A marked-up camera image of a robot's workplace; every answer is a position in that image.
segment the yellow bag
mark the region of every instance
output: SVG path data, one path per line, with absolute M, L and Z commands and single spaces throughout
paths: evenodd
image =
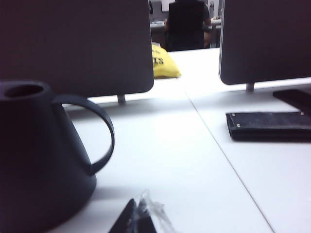
M 181 75 L 175 62 L 160 46 L 152 45 L 152 58 L 155 78 L 175 78 Z

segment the black object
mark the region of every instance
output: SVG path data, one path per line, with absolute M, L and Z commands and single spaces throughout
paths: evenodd
M 30 77 L 84 97 L 148 91 L 148 22 L 147 0 L 0 0 L 0 80 Z
M 167 50 L 195 50 L 204 48 L 202 29 L 204 2 L 176 1 L 169 4 Z
M 289 89 L 273 92 L 273 96 L 282 100 L 304 113 L 311 114 L 311 95 L 297 89 Z
M 130 199 L 109 233 L 156 233 L 144 200 Z
M 218 1 L 218 17 L 222 18 L 222 14 L 223 14 L 223 2 L 224 0 L 219 0 Z
M 91 164 L 62 103 L 83 106 L 107 124 L 111 145 Z M 114 128 L 107 113 L 85 98 L 56 96 L 45 83 L 0 82 L 0 231 L 41 232 L 79 211 L 110 159 Z
M 311 140 L 311 118 L 303 112 L 227 113 L 226 117 L 236 140 Z
M 225 0 L 223 14 L 225 84 L 311 77 L 309 0 Z
M 154 8 L 150 0 L 148 1 L 148 4 L 149 4 L 149 14 L 152 15 L 154 13 Z
M 109 233 L 137 233 L 136 208 L 136 202 L 134 199 L 130 199 Z
M 211 1 L 209 4 L 209 17 L 213 18 L 214 17 L 214 2 Z

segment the monitor back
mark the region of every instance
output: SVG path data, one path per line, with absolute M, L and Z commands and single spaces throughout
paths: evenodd
M 0 81 L 86 97 L 154 83 L 148 1 L 0 0 Z
M 225 84 L 311 76 L 309 0 L 225 0 L 220 77 Z

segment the white desk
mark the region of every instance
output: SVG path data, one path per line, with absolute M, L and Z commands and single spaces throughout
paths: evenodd
M 105 233 L 144 189 L 165 204 L 182 233 L 272 232 L 178 80 L 157 80 L 150 92 L 127 100 L 125 106 L 103 104 L 115 126 L 116 147 L 97 174 L 90 202 L 51 232 Z M 83 110 L 69 114 L 95 161 L 108 147 L 104 123 Z
M 221 26 L 222 20 L 221 19 L 211 19 L 210 21 L 210 28 L 212 26 Z M 150 28 L 164 28 L 164 21 L 153 21 L 150 23 Z
M 259 83 L 253 94 L 247 94 L 245 85 L 221 83 L 218 49 L 174 52 L 171 56 L 183 74 L 180 82 L 187 95 L 274 231 L 310 233 L 311 144 L 234 142 L 228 133 L 225 113 L 294 111 L 273 98 L 272 92 L 305 83 L 309 84 L 298 88 L 310 91 L 311 79 Z

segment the wallet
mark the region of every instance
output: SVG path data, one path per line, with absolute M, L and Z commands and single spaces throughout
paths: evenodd
M 235 140 L 311 141 L 311 117 L 303 112 L 226 113 Z

